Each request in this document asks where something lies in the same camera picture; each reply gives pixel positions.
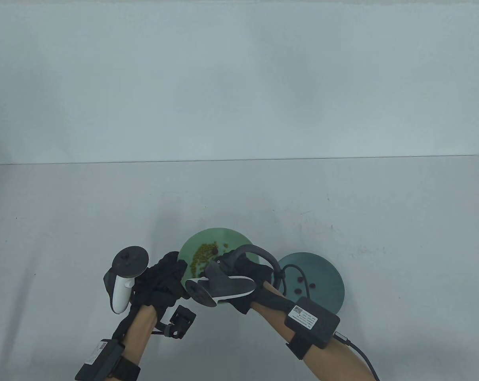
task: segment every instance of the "hand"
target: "hand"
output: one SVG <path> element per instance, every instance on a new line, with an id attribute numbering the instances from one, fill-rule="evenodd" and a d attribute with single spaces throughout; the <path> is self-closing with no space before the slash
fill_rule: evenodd
<path id="1" fill-rule="evenodd" d="M 273 269 L 270 266 L 259 265 L 258 263 L 250 261 L 246 254 L 241 255 L 234 263 L 234 274 L 231 275 L 242 275 L 252 278 L 257 287 L 252 294 L 227 301 L 232 304 L 236 310 L 242 314 L 246 314 L 250 310 L 251 303 L 255 301 L 257 291 L 263 287 L 264 282 L 267 281 L 271 283 L 272 274 Z"/>
<path id="2" fill-rule="evenodd" d="M 167 307 L 173 307 L 181 297 L 189 298 L 181 284 L 186 269 L 187 263 L 178 261 L 178 252 L 167 253 L 136 278 L 130 303 L 132 306 L 153 306 L 160 321 Z"/>

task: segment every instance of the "white wall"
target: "white wall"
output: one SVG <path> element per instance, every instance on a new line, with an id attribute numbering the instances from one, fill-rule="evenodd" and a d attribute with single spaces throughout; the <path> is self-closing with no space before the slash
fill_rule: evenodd
<path id="1" fill-rule="evenodd" d="M 0 164 L 479 154 L 479 5 L 0 5 Z"/>

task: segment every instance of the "forearm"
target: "forearm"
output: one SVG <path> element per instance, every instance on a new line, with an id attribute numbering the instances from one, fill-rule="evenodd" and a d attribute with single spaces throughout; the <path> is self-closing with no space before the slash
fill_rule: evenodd
<path id="1" fill-rule="evenodd" d="M 125 345 L 123 357 L 125 359 L 139 365 L 156 323 L 157 312 L 155 309 L 152 306 L 141 306 L 123 339 L 123 345 Z"/>
<path id="2" fill-rule="evenodd" d="M 280 294 L 269 283 L 264 283 L 267 290 Z M 256 310 L 289 342 L 294 331 L 285 326 L 285 313 L 272 310 L 259 303 L 252 303 Z M 321 381 L 373 381 L 374 377 L 368 367 L 346 346 L 332 339 L 325 349 L 312 345 L 303 358 L 305 364 Z"/>

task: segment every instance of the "green plate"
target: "green plate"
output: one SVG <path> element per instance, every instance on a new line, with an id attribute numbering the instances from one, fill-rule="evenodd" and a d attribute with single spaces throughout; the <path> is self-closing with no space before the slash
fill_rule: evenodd
<path id="1" fill-rule="evenodd" d="M 185 242 L 180 250 L 180 254 L 178 254 L 178 259 L 182 259 L 188 264 L 181 280 L 182 285 L 185 285 L 187 279 L 199 278 L 206 265 L 215 256 L 221 256 L 226 252 L 247 244 L 251 244 L 247 237 L 225 227 L 212 227 L 194 234 Z M 210 247 L 216 247 L 216 255 L 210 254 Z M 195 259 L 194 257 L 199 251 L 201 258 Z M 259 263 L 259 257 L 255 254 L 247 253 L 247 258 L 255 263 Z"/>
<path id="2" fill-rule="evenodd" d="M 301 267 L 308 283 L 314 285 L 313 289 L 310 288 L 310 298 L 328 311 L 338 313 L 345 298 L 345 287 L 338 270 L 329 261 L 311 252 L 294 252 L 283 257 L 279 263 L 280 267 L 289 263 Z M 285 269 L 287 299 L 294 303 L 306 296 L 305 283 L 301 279 L 300 272 L 295 268 Z"/>

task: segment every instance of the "black wrist strap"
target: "black wrist strap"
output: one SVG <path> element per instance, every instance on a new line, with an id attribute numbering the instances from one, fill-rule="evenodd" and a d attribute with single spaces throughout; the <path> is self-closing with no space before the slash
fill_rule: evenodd
<path id="1" fill-rule="evenodd" d="M 272 310 L 282 311 L 286 314 L 296 305 L 296 303 L 284 298 L 283 296 L 272 293 L 271 291 L 261 287 L 255 291 L 254 301 L 271 308 Z"/>
<path id="2" fill-rule="evenodd" d="M 289 347 L 291 352 L 294 353 L 299 360 L 303 360 L 305 354 L 307 354 L 308 350 L 312 347 L 312 343 L 297 334 L 294 335 L 290 343 L 285 345 Z"/>
<path id="3" fill-rule="evenodd" d="M 257 303 L 264 307 L 271 308 L 272 310 L 283 311 L 288 314 L 296 303 L 284 298 L 283 296 L 272 293 L 264 287 L 256 291 L 255 299 Z M 286 344 L 295 356 L 302 360 L 307 354 L 308 350 L 312 347 L 310 341 L 305 340 L 297 333 L 294 334 L 290 343 Z"/>
<path id="4" fill-rule="evenodd" d="M 141 368 L 123 356 L 120 357 L 110 376 L 120 381 L 136 381 Z"/>

